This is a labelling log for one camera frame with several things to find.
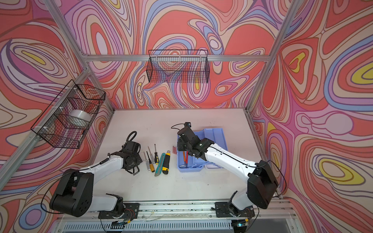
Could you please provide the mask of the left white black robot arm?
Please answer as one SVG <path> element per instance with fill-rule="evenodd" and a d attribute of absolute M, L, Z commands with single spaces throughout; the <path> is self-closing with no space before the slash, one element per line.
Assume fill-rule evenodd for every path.
<path fill-rule="evenodd" d="M 109 153 L 103 161 L 80 170 L 65 171 L 58 181 L 49 208 L 74 217 L 99 212 L 102 216 L 121 218 L 126 211 L 123 197 L 115 194 L 95 196 L 93 188 L 98 181 L 116 171 L 124 170 L 133 176 L 140 172 L 141 145 L 134 141 L 137 133 L 131 132 L 121 149 Z"/>

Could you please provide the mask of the aluminium mounting rail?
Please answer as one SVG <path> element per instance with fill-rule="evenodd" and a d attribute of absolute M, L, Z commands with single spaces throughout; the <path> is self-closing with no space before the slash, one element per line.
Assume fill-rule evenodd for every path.
<path fill-rule="evenodd" d="M 293 218 L 297 217 L 292 204 L 274 199 L 266 209 L 251 204 L 244 210 L 230 211 L 228 200 L 178 200 L 178 201 L 133 201 L 124 202 L 125 214 L 135 220 L 202 220 L 246 218 Z"/>

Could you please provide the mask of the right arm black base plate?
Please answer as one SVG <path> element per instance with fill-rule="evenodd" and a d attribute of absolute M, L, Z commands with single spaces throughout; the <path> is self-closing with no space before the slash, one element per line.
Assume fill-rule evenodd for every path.
<path fill-rule="evenodd" d="M 254 209 L 252 206 L 239 210 L 233 204 L 229 202 L 215 202 L 214 206 L 211 208 L 215 212 L 216 217 L 244 217 L 251 219 L 255 216 Z"/>

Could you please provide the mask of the grey duct tape roll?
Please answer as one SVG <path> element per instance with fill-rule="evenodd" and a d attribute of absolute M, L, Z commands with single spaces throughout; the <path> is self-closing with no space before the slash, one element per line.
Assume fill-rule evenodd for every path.
<path fill-rule="evenodd" d="M 86 122 L 90 122 L 92 119 L 92 116 L 89 113 L 83 110 L 77 110 L 77 109 L 72 110 L 69 113 L 69 116 L 77 118 L 78 120 L 86 121 Z"/>

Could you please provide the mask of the red handled pliers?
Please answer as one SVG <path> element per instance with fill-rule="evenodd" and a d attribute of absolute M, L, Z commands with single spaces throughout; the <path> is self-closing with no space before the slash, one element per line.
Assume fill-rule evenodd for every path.
<path fill-rule="evenodd" d="M 183 160 L 184 160 L 184 164 L 180 165 L 179 167 L 180 168 L 187 168 L 187 165 L 188 165 L 188 153 L 187 153 L 187 151 L 183 151 Z"/>

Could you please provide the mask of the white blue plastic tool box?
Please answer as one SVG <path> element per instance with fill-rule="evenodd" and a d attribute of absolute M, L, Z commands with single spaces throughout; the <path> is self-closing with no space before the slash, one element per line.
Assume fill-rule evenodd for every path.
<path fill-rule="evenodd" d="M 202 131 L 187 130 L 184 136 L 177 136 L 177 166 L 180 172 L 199 172 L 203 168 L 220 169 L 221 167 L 206 159 L 207 148 L 211 145 L 227 150 L 227 144 L 222 128 L 210 128 Z"/>

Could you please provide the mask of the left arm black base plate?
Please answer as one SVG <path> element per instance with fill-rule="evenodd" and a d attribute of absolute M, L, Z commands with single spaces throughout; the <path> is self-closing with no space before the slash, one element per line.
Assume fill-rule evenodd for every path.
<path fill-rule="evenodd" d="M 139 203 L 122 203 L 119 207 L 115 207 L 112 211 L 100 211 L 98 218 L 133 220 L 138 217 L 139 207 Z"/>

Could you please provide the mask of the yellow black utility knife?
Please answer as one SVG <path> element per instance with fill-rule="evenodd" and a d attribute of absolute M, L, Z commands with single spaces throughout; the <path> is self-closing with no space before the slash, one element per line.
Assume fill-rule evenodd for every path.
<path fill-rule="evenodd" d="M 168 150 L 164 155 L 164 161 L 162 166 L 162 173 L 168 175 L 170 168 L 171 151 Z"/>

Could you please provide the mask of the black yellow small screwdriver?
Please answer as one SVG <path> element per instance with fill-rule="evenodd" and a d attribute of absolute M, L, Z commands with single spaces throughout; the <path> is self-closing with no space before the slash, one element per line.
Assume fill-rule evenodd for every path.
<path fill-rule="evenodd" d="M 159 157 L 158 157 L 158 153 L 157 153 L 157 150 L 156 150 L 156 144 L 154 144 L 154 160 L 155 160 L 155 163 L 158 165 Z"/>

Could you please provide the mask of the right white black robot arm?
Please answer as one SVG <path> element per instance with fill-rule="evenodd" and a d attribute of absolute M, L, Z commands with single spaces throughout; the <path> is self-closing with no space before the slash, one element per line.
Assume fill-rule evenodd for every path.
<path fill-rule="evenodd" d="M 178 130 L 177 147 L 189 156 L 214 163 L 246 182 L 246 188 L 235 191 L 227 202 L 228 214 L 239 216 L 241 211 L 255 205 L 267 209 L 278 188 L 278 181 L 268 162 L 253 162 L 241 158 L 208 138 L 200 139 L 185 122 Z"/>

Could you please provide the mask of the small silver screwdriver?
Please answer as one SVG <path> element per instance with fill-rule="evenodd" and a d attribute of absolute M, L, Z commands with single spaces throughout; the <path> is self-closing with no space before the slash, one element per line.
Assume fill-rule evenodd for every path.
<path fill-rule="evenodd" d="M 147 156 L 146 156 L 146 153 L 144 152 L 144 160 L 145 160 L 145 164 L 146 164 L 146 167 L 147 167 L 147 170 L 148 171 L 151 171 L 150 169 L 150 164 L 149 164 L 149 161 L 147 159 Z"/>

